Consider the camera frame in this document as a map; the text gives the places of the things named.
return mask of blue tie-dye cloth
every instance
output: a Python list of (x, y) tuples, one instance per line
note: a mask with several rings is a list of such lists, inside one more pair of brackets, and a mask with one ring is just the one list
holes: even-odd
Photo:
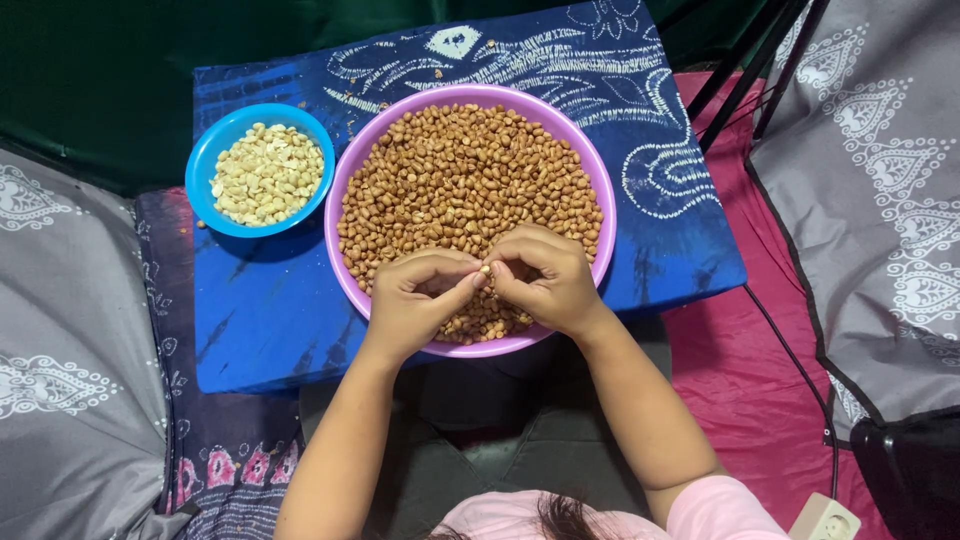
[[(418, 90), (521, 89), (577, 122), (611, 172), (616, 247), (601, 286), (610, 307), (662, 310), (746, 281), (657, 32), (637, 0), (430, 26), (200, 68), (194, 77), (195, 138), (233, 110), (279, 102), (317, 117), (338, 154), (381, 104)], [(254, 240), (195, 231), (203, 391), (269, 392), (346, 371), (366, 320), (333, 275), (319, 213), (313, 221)], [(435, 359), (419, 354), (411, 362)]]

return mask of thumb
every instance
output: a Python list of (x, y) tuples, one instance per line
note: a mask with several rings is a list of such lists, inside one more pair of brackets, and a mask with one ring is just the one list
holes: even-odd
[(493, 292), (514, 306), (530, 311), (528, 306), (536, 301), (536, 292), (533, 287), (518, 280), (510, 270), (510, 266), (502, 260), (495, 260), (492, 270), (495, 277)]
[(487, 285), (487, 277), (480, 272), (473, 272), (464, 276), (453, 288), (446, 291), (430, 302), (430, 305), (446, 320), (473, 298), (477, 289)]

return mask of blue plastic bowl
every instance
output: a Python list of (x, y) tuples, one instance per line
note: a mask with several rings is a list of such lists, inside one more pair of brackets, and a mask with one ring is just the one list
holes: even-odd
[[(299, 133), (310, 137), (324, 153), (324, 175), (320, 178), (317, 192), (307, 201), (306, 206), (283, 221), (263, 227), (240, 225), (217, 211), (213, 207), (217, 200), (210, 191), (210, 180), (217, 174), (214, 169), (217, 156), (224, 150), (229, 150), (234, 142), (247, 136), (247, 130), (256, 122), (263, 122), (268, 128), (274, 124), (283, 124), (288, 128), (293, 126)], [(309, 112), (280, 103), (251, 105), (224, 116), (200, 137), (186, 164), (186, 196), (193, 211), (215, 231), (243, 238), (269, 236), (294, 227), (317, 209), (333, 185), (334, 161), (330, 135)]]

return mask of pink shirt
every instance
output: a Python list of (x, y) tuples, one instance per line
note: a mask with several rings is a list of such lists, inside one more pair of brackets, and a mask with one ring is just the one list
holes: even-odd
[[(485, 493), (450, 510), (444, 524), (471, 540), (543, 540), (537, 502), (542, 491)], [(707, 477), (686, 487), (670, 508), (666, 531), (626, 512), (585, 507), (593, 529), (635, 540), (783, 540), (786, 533), (736, 479)]]

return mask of electrical outlet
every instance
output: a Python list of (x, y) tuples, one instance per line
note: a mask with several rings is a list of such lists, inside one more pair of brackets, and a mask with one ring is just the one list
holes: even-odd
[(837, 501), (814, 493), (787, 534), (793, 540), (853, 540), (860, 520)]

